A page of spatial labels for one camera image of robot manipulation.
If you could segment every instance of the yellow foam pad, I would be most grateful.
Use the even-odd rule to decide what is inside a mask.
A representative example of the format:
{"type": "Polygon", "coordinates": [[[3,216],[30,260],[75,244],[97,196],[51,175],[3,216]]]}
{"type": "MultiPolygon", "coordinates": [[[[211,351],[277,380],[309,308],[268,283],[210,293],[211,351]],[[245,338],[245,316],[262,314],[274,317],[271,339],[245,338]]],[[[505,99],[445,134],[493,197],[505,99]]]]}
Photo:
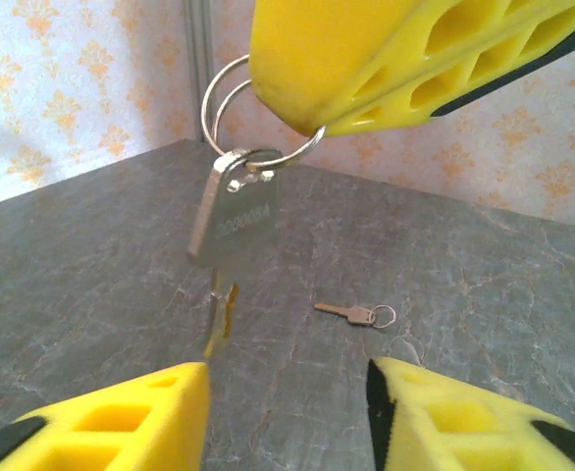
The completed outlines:
{"type": "Polygon", "coordinates": [[[367,396],[378,471],[575,471],[575,433],[522,402],[392,358],[367,396]]]}
{"type": "Polygon", "coordinates": [[[197,471],[209,374],[185,363],[30,412],[47,424],[0,471],[197,471]]]}
{"type": "Polygon", "coordinates": [[[575,0],[256,0],[256,96],[311,135],[419,125],[548,54],[575,0]]]}

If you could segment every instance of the metal split ring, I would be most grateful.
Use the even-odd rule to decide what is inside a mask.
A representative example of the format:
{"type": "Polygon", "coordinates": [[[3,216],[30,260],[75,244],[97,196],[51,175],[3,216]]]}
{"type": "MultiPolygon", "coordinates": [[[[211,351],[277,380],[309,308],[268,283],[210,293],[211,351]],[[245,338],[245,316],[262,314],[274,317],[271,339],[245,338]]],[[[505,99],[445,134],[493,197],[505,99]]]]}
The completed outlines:
{"type": "MultiPolygon", "coordinates": [[[[245,56],[240,57],[239,59],[235,59],[231,63],[227,64],[220,72],[213,77],[213,80],[207,86],[207,91],[205,91],[205,95],[202,98],[202,106],[200,107],[200,125],[202,126],[202,132],[209,142],[209,145],[213,147],[213,149],[218,152],[220,155],[226,154],[226,152],[220,148],[218,145],[218,129],[220,125],[220,120],[222,119],[225,111],[235,98],[246,90],[250,84],[251,80],[245,80],[236,86],[224,99],[224,101],[220,104],[218,108],[218,112],[216,113],[216,120],[213,123],[213,126],[209,126],[209,103],[211,101],[211,95],[213,94],[216,86],[222,79],[231,71],[236,69],[237,67],[241,66],[248,62],[249,55],[246,54],[245,56]]],[[[322,126],[316,130],[316,133],[312,135],[307,142],[301,145],[296,151],[292,152],[289,155],[284,155],[278,159],[274,160],[266,160],[264,162],[246,162],[246,167],[252,171],[261,172],[264,170],[279,170],[287,165],[297,162],[303,157],[305,154],[310,152],[320,140],[324,137],[326,127],[322,126]]]]}
{"type": "Polygon", "coordinates": [[[389,327],[396,322],[396,311],[394,310],[394,308],[392,306],[388,306],[387,304],[380,304],[379,306],[375,306],[370,310],[369,319],[372,322],[371,325],[375,329],[385,329],[386,327],[389,327]],[[389,321],[387,321],[387,323],[384,324],[383,326],[378,326],[375,324],[377,322],[377,312],[376,311],[379,309],[387,309],[388,311],[390,311],[390,313],[392,315],[391,319],[389,321]]]}

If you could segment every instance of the gray countertop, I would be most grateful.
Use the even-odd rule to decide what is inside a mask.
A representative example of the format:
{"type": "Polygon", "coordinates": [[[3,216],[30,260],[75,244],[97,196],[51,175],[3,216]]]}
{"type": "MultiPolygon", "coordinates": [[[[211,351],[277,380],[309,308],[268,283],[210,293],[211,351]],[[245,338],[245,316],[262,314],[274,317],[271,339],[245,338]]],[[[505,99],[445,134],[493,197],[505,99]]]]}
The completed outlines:
{"type": "MultiPolygon", "coordinates": [[[[209,274],[185,250],[212,161],[174,144],[0,203],[0,426],[201,358],[209,274]]],[[[304,166],[212,364],[204,468],[373,469],[368,358],[575,427],[575,228],[304,166]],[[314,301],[390,304],[356,328],[314,301]]]]}

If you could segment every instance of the silver key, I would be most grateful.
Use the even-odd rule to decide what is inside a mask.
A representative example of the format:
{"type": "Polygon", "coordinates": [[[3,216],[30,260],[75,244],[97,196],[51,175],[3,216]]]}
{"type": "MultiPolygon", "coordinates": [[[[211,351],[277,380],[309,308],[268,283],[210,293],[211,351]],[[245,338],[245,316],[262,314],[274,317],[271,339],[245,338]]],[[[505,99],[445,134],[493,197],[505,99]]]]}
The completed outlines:
{"type": "Polygon", "coordinates": [[[276,174],[249,172],[245,163],[280,156],[278,150],[233,150],[214,162],[205,186],[187,257],[198,267],[213,269],[207,357],[228,343],[239,293],[236,279],[246,255],[272,234],[279,215],[276,174]]]}
{"type": "Polygon", "coordinates": [[[375,322],[373,316],[373,311],[366,309],[365,307],[353,306],[353,307],[337,307],[331,304],[325,304],[324,302],[317,302],[314,304],[314,309],[317,311],[329,312],[331,314],[337,314],[341,317],[346,318],[349,324],[357,326],[372,326],[375,322]]]}

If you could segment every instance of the small key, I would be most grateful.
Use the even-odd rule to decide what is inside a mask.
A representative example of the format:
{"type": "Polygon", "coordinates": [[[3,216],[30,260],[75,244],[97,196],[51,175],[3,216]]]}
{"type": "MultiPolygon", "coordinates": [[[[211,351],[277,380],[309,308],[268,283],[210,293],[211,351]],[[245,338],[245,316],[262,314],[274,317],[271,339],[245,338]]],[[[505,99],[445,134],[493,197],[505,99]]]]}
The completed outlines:
{"type": "Polygon", "coordinates": [[[346,318],[349,324],[357,326],[372,326],[373,322],[375,322],[372,311],[370,309],[366,309],[365,307],[337,307],[330,304],[325,304],[323,302],[318,302],[314,304],[314,309],[317,311],[337,314],[346,318]]]}
{"type": "Polygon", "coordinates": [[[187,258],[212,269],[208,358],[231,338],[237,278],[245,271],[250,251],[272,234],[279,215],[275,172],[249,172],[245,163],[279,157],[278,150],[233,150],[216,159],[205,185],[187,258]]]}

